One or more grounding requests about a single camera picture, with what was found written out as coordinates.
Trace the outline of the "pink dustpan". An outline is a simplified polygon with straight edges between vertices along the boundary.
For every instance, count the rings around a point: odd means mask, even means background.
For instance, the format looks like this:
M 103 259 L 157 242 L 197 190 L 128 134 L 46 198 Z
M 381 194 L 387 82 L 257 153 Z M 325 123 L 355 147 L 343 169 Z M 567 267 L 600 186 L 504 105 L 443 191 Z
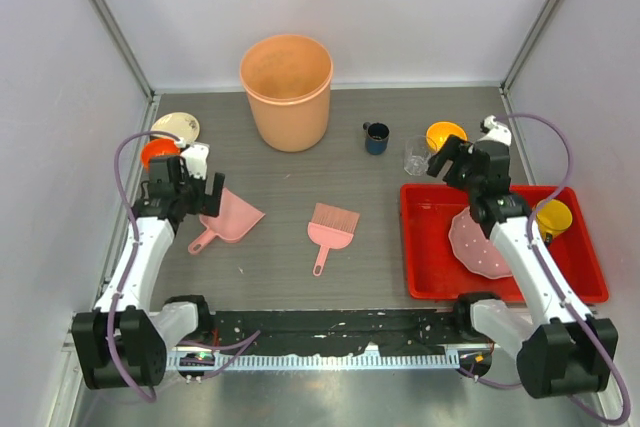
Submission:
M 215 238 L 226 243 L 240 242 L 264 216 L 262 211 L 224 188 L 219 215 L 199 216 L 204 231 L 191 242 L 188 252 L 192 255 L 200 253 Z

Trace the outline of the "orange bowl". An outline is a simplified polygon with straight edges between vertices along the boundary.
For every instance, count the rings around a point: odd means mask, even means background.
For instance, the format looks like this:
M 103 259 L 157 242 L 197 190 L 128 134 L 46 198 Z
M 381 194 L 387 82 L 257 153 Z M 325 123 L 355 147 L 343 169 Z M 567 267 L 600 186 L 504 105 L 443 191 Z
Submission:
M 150 162 L 155 157 L 179 155 L 181 148 L 173 139 L 157 138 L 148 142 L 142 149 L 140 160 L 145 171 L 149 171 Z

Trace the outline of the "cream plate with black patch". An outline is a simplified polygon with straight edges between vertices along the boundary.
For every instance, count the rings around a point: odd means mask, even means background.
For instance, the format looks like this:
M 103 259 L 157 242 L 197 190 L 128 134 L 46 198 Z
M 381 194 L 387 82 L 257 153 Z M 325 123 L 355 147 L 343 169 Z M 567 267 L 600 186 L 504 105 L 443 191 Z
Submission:
M 173 112 L 156 120 L 152 125 L 152 130 L 173 134 L 191 144 L 199 137 L 200 123 L 190 113 Z

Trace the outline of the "pink hand brush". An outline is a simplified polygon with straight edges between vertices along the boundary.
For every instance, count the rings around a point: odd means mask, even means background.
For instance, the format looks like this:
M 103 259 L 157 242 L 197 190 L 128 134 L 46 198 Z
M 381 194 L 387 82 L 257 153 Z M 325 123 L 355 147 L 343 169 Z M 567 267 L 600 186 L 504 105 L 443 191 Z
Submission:
M 331 250 L 341 250 L 352 242 L 360 214 L 336 206 L 317 203 L 307 226 L 309 239 L 319 247 L 312 274 L 322 275 Z

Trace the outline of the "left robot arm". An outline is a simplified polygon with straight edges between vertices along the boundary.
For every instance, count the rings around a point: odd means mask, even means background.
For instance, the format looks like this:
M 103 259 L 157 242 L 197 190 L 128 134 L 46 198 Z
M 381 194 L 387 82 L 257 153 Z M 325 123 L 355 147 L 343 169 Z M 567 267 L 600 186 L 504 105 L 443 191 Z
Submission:
M 219 215 L 224 180 L 215 174 L 208 190 L 206 156 L 191 149 L 150 160 L 114 275 L 93 309 L 72 322 L 89 389 L 156 387 L 170 350 L 184 339 L 200 346 L 211 338 L 213 320 L 203 296 L 171 297 L 156 315 L 150 303 L 180 224 L 190 215 Z

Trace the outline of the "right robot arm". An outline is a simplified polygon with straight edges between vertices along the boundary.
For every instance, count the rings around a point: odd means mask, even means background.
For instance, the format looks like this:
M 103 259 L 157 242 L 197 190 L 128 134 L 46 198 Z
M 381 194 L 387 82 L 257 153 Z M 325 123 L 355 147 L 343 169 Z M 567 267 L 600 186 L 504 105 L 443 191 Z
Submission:
M 429 161 L 428 175 L 467 195 L 472 219 L 507 262 L 531 316 L 525 321 L 494 298 L 477 300 L 452 316 L 453 333 L 465 342 L 484 334 L 498 343 L 533 398 L 601 392 L 613 372 L 618 332 L 568 285 L 530 204 L 512 191 L 509 143 L 451 135 Z

